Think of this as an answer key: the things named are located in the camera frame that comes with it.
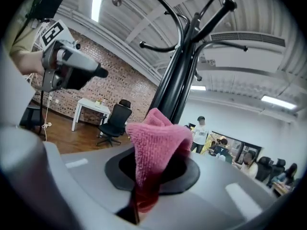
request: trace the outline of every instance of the hand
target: hand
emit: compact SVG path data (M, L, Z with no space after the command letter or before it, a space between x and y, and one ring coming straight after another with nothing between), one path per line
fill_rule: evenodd
M14 61L18 70L23 74L38 73L44 75L45 69L42 65L43 51L27 52L18 50L11 54L11 58Z

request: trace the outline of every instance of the pink towel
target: pink towel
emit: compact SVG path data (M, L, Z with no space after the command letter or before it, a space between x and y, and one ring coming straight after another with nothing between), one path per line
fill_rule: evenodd
M135 147L136 191L139 211L148 212L156 203L159 180L176 152L190 153L193 137L189 129L173 125L157 108L143 123L130 123L126 132Z

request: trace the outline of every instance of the air vent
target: air vent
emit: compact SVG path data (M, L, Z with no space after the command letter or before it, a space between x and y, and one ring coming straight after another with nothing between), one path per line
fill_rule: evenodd
M285 40L282 38L278 38L278 37L270 36L266 34L258 34L258 33L246 33L246 32L216 33L216 34L210 34L210 38L212 41L251 40L251 41L259 41L259 42L279 45L283 47L286 46Z

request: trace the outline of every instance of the pipe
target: pipe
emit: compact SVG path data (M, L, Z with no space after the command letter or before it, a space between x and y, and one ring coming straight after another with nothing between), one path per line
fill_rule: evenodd
M202 11L200 12L200 20L202 19L203 15L206 13L210 5L213 3L214 0L209 0L205 7L203 7Z
M191 64L189 74L188 74L187 78L185 79L185 85L182 89L180 99L178 100L177 107L176 107L174 114L172 116L171 122L173 124L178 124L179 121L180 121L181 115L183 113L184 107L186 105L186 102L187 102L187 99L188 99L188 96L189 96L189 93L190 93L191 85L192 85L192 82L193 82L193 77L194 77L194 75L196 75L196 66L197 66L198 57L199 57L200 53L202 52L202 50L205 47L210 46L210 45L214 45L214 44L232 46L232 47L236 47L236 48L239 48L239 49L243 49L244 51L248 50L248 48L246 46L242 46L242 45L238 45L238 44L234 44L234 43L229 43L229 42L223 42L223 41L206 42L206 43L202 44L201 46L199 46L197 48L197 50L195 51L194 55L193 55L193 62Z
M171 6L169 6L167 4L167 2L165 2L164 0L158 0L163 7L165 7L165 9L169 12L169 14L172 16L175 24L176 24L176 27L177 27L177 31L178 31L178 43L177 43L177 46L181 46L183 44L183 38L184 38L184 35L183 35L183 27L182 27L182 24L177 16L177 14L175 13L175 11L172 9Z
M160 53L167 53L167 52L173 51L176 48L176 45L173 45L173 46L167 47L167 48L158 48L158 47L149 45L144 41L141 41L140 47L141 48L147 48L147 49L150 49L152 51L156 51L156 52L160 52Z
M199 42L209 35L210 32L218 25L218 23L228 14L230 11L236 9L236 2L233 0L224 0L223 6L220 10L205 24L200 32L192 38L194 43Z
M183 15L183 14L180 14L180 13L176 13L176 15L177 15L178 17L181 17L182 19L184 19L184 20L186 21L186 23L189 23L189 24L191 23L191 21L188 19L187 16L185 16L185 15Z
M199 13L195 13L189 30L185 35L185 43L182 48L181 56L178 60L178 64L174 70L174 73L170 79L169 85L162 98L159 110L168 118L172 119L177 103L180 99L181 92L183 90L186 76L190 68L191 58L195 50L195 43L191 42L191 38L196 33L195 27L199 26Z

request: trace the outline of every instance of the white desk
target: white desk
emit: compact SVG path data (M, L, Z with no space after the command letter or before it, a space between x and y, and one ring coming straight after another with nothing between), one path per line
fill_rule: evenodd
M82 109L83 106L86 107L86 108L92 109L94 111L106 114L106 118L104 120L104 123L107 122L107 120L108 120L108 118L110 116L109 108L107 108L104 105L100 105L99 107L95 106L95 102L92 102L92 101L90 101L88 99L82 98L82 99L80 99L78 101L78 104L77 104L77 107L76 107L76 111L75 111L75 116L74 116L73 122L72 122L71 131L75 131L75 125L76 125L76 123L79 120L81 109Z

